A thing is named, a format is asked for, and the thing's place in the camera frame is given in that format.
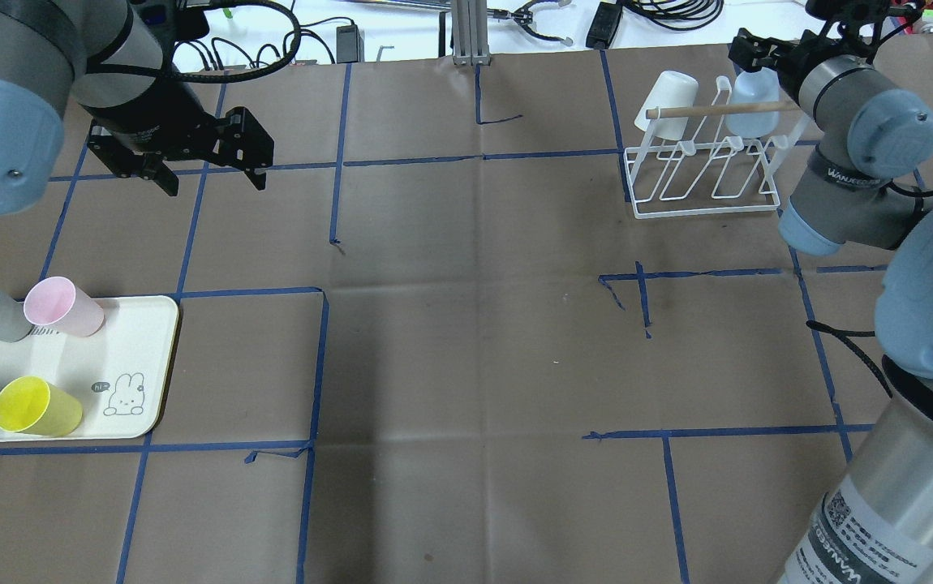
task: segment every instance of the dish rack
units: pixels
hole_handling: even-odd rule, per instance
[[[716,95],[710,104],[712,110],[715,106],[729,103],[731,93],[733,93],[733,85],[729,77],[716,77]],[[718,121],[712,121],[716,124],[715,135],[710,141],[698,143],[697,137],[700,136],[705,123],[710,123],[710,118],[718,118]],[[774,180],[774,173],[785,162],[810,122],[808,116],[802,114],[788,134],[774,134],[764,138],[742,138],[724,133],[725,114],[709,114],[701,118],[688,140],[663,140],[663,138],[655,138],[656,127],[663,122],[663,119],[652,119],[651,125],[643,134],[640,145],[626,148],[622,153],[622,158],[626,163],[626,173],[629,176],[627,184],[629,184],[630,202],[632,202],[633,214],[637,219],[776,210],[780,206],[780,193]],[[690,185],[682,189],[681,183],[684,183],[686,179],[677,181],[679,169],[685,163],[700,164],[701,161],[703,161],[703,167],[697,171]],[[741,166],[740,176],[745,177],[741,185],[730,187],[729,191],[720,192],[720,187],[727,188],[723,183],[727,171],[732,170],[737,173],[739,165]],[[712,193],[710,195],[695,193],[698,184],[714,173],[718,174],[715,176]],[[650,178],[655,174],[658,178],[651,192],[642,197],[638,196],[637,180]],[[754,196],[757,199],[756,202],[737,204],[754,180],[759,181],[757,190],[749,196]],[[707,197],[707,199],[698,199],[698,195]]]

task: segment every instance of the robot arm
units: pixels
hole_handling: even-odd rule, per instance
[[[0,0],[0,214],[40,199],[70,95],[95,118],[88,147],[115,176],[177,195],[166,162],[200,159],[243,170],[263,189],[274,142],[251,112],[214,118],[174,77],[98,73],[167,73],[170,56],[127,0]]]
[[[742,29],[730,47],[742,69],[776,70],[782,88],[823,130],[781,218],[781,235],[816,256],[846,241],[897,248],[926,208],[924,200],[883,187],[933,154],[933,111],[871,63],[883,19],[919,9],[889,0],[810,0],[806,11],[827,21],[819,35],[807,31],[792,44]],[[834,24],[838,40],[827,38]],[[858,34],[867,24],[875,27],[871,43]]]

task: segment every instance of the pink cup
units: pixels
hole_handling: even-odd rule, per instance
[[[61,276],[46,278],[31,288],[23,314],[37,326],[50,326],[75,337],[91,337],[106,318],[95,300]]]

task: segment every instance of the blue tape line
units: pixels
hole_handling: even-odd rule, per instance
[[[690,571],[686,568],[686,545],[682,539],[682,517],[679,513],[679,495],[675,488],[675,469],[672,466],[672,447],[667,436],[662,437],[664,477],[668,481],[668,504],[672,510],[672,531],[675,532],[675,554],[679,561],[679,581],[690,584]]]
[[[816,273],[859,273],[859,271],[885,271],[888,264],[880,266],[823,266],[816,269]]]
[[[794,266],[794,276],[798,279],[798,286],[802,292],[802,303],[805,304],[805,317],[809,320],[816,320],[816,314],[812,311],[812,300],[809,297],[809,289],[805,285],[805,278],[802,276],[802,266],[798,261],[798,254],[794,252],[794,248],[788,246],[788,251],[790,256],[792,256],[792,264]],[[819,333],[815,330],[811,330],[809,333],[812,333],[812,343],[816,347],[816,358],[819,359],[819,370],[820,373],[823,373],[823,383],[827,385],[827,396],[831,400],[831,410],[834,410],[834,422],[838,428],[838,436],[841,438],[841,451],[845,452],[845,461],[849,462],[853,459],[853,449],[852,445],[849,443],[849,435],[845,432],[845,417],[841,414],[841,404],[838,403],[835,397],[835,388],[834,388],[834,378],[831,376],[831,368],[827,364],[827,354],[823,351],[823,340],[820,339]]]
[[[924,177],[920,176],[920,169],[914,169],[914,180],[918,181],[918,187],[922,190],[927,190],[927,187],[924,186]]]
[[[629,173],[626,171],[626,159],[618,157],[618,173],[621,176],[621,189],[626,194],[626,203],[632,202],[632,196],[629,195]]]
[[[600,277],[600,280],[606,281],[624,281],[624,280],[636,280],[637,276],[634,273],[605,273]]]
[[[336,162],[303,162],[298,164],[275,164],[270,166],[267,170],[313,170],[313,169],[334,169],[337,166]],[[203,169],[181,169],[174,170],[174,173],[180,177],[191,176],[192,174],[229,174],[229,173],[242,173],[240,169],[232,169],[229,166],[207,166],[206,170]],[[113,174],[82,174],[82,176],[77,177],[77,181],[106,181],[113,180],[125,180],[125,178],[114,177]],[[72,180],[73,177],[52,177],[48,178],[48,182],[51,183],[62,183],[65,181]]]
[[[460,160],[474,160],[481,158],[481,155],[471,154],[466,156],[430,156],[425,158],[391,158],[386,160],[356,160],[345,162],[344,166],[389,166],[395,164],[430,164],[434,162],[460,162]]]
[[[311,440],[206,441],[178,444],[101,444],[101,446],[17,446],[0,444],[0,456],[44,454],[133,454],[135,452],[221,452],[226,450],[266,450],[311,448]]]
[[[204,170],[207,169],[207,162],[204,162]],[[200,224],[200,207],[204,202],[204,187],[207,186],[207,173],[200,174],[200,185],[196,188],[196,203],[192,206],[192,219],[189,219],[189,234],[185,239],[185,252],[182,255],[182,269],[178,271],[178,289],[175,292],[182,296],[185,289],[185,277],[189,273],[189,260],[192,258],[192,244],[196,240],[196,227]]]
[[[846,425],[845,432],[870,432],[874,424]],[[664,437],[712,437],[712,436],[797,436],[826,435],[839,432],[836,424],[819,426],[755,426],[737,428],[675,428],[668,430],[615,430],[614,432],[589,432],[582,440],[636,440],[664,439]]]
[[[214,107],[214,116],[221,116],[221,105],[225,103],[225,92],[228,84],[221,86],[221,91],[217,95],[217,106]],[[207,186],[207,170],[210,169],[210,163],[204,161],[203,169],[200,169],[200,185],[196,188],[196,203],[192,206],[192,219],[189,221],[189,235],[185,240],[185,252],[182,255],[182,269],[178,273],[178,289],[176,293],[181,295],[185,290],[185,277],[188,276],[189,260],[192,258],[192,245],[196,243],[196,227],[200,224],[200,207],[203,207],[204,188]]]
[[[0,456],[25,456],[29,454],[130,454],[141,452],[139,444],[117,444],[117,446],[0,446]]]
[[[315,449],[307,451],[304,470],[304,495],[300,499],[300,532],[297,540],[297,584],[304,584],[304,561],[307,560],[307,520],[311,515],[312,484],[315,480]]]
[[[516,160],[519,158],[561,158],[566,156],[603,156],[618,154],[614,148],[601,149],[564,149],[555,152],[508,152],[507,154],[484,154],[484,160]]]
[[[516,114],[510,116],[510,118],[493,119],[491,122],[481,122],[481,66],[479,66],[479,64],[474,65],[474,118],[475,122],[478,123],[478,126],[485,126],[488,125],[488,123],[503,123],[511,121],[511,119],[523,118],[523,114]]]
[[[652,325],[651,308],[647,305],[647,278],[643,273],[643,264],[636,262],[636,281],[640,285],[640,307],[643,309],[643,329],[647,339],[651,337],[651,332],[647,330]]]
[[[344,96],[340,104],[340,133],[337,137],[337,171],[333,177],[333,209],[329,212],[329,243],[340,244],[337,239],[337,218],[340,215],[340,181],[344,169],[344,138],[347,137],[347,105],[351,95],[351,63],[344,70]]]
[[[59,243],[59,234],[62,233],[62,223],[67,220],[67,211],[70,211],[70,202],[74,197],[74,189],[77,188],[77,176],[80,174],[81,166],[84,166],[84,157],[88,155],[88,141],[84,141],[84,146],[80,149],[80,155],[77,157],[77,166],[74,168],[74,176],[70,177],[70,188],[67,188],[67,197],[62,201],[62,210],[59,210],[59,221],[55,222],[55,232],[52,233],[52,241],[48,244],[48,252],[45,255],[45,263],[41,266],[41,276],[37,280],[45,280],[48,277],[48,268],[52,265],[52,258],[55,257],[55,247]]]
[[[243,459],[244,465],[251,465],[256,459],[258,459],[259,454],[271,454],[273,456],[285,456],[287,458],[300,458],[301,454],[306,453],[308,450],[311,450],[311,446],[306,446],[303,448],[298,448],[293,452],[275,452],[274,450],[252,450],[251,453],[247,455],[247,458]]]
[[[659,271],[658,273],[645,274],[648,280],[655,280],[659,277],[695,277],[695,276],[779,276],[783,270],[780,268],[755,268],[741,270],[708,270],[708,271]]]
[[[625,306],[622,306],[621,300],[618,299],[618,295],[615,294],[614,288],[611,288],[611,284],[610,284],[610,282],[608,282],[608,278],[607,278],[607,277],[603,277],[603,276],[597,277],[597,278],[596,278],[596,281],[599,281],[600,284],[601,284],[604,288],[607,288],[607,289],[608,289],[608,292],[611,292],[611,297],[614,298],[614,303],[615,303],[615,304],[618,304],[619,309],[622,309],[622,310],[625,310],[625,309],[626,309]]]
[[[618,152],[625,149],[625,141],[621,137],[621,122],[618,119],[618,100],[614,97],[614,83],[611,81],[611,67],[607,64],[607,51],[600,51],[600,66],[604,68],[604,84],[607,85],[607,99],[611,105],[611,121],[614,122],[614,143]]]
[[[315,479],[314,440],[319,435],[319,411],[322,407],[322,376],[325,373],[326,340],[329,337],[329,298],[322,295],[322,316],[319,318],[319,349],[315,357],[315,396],[312,403],[313,446],[307,451],[307,469],[304,471],[304,491],[300,503],[300,539],[297,543],[297,583],[304,582],[304,561],[307,560],[307,521],[312,505],[312,484]]]
[[[81,174],[80,177],[75,178],[77,181],[107,181],[111,180],[114,177],[113,174]]]
[[[275,296],[280,294],[317,294],[321,288],[301,286],[295,288],[248,288],[244,290],[204,290],[201,292],[182,292],[182,298],[217,298],[228,296]]]
[[[131,537],[135,532],[135,517],[139,514],[139,502],[141,500],[141,485],[145,480],[145,462],[148,461],[148,445],[153,439],[153,433],[145,435],[141,445],[141,456],[139,458],[139,473],[135,474],[135,487],[131,494],[131,508],[128,510],[128,524],[124,528],[124,544],[121,547],[121,560],[117,566],[117,584],[124,584],[124,578],[128,573],[128,556],[131,554]]]
[[[322,375],[325,373],[326,339],[329,337],[329,298],[322,294],[322,316],[319,317],[319,348],[315,355],[315,391],[312,398],[312,429],[308,436],[319,437],[319,411],[322,407]]]
[[[310,448],[311,440],[204,441],[189,444],[151,444],[148,452],[222,452],[226,450],[269,450]]]

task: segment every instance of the white tray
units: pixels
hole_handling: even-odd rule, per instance
[[[131,439],[156,424],[170,369],[178,306],[166,296],[96,298],[106,321],[91,337],[37,326],[22,341],[0,341],[0,391],[37,375],[76,397],[84,418],[66,436],[20,435],[0,441]]]

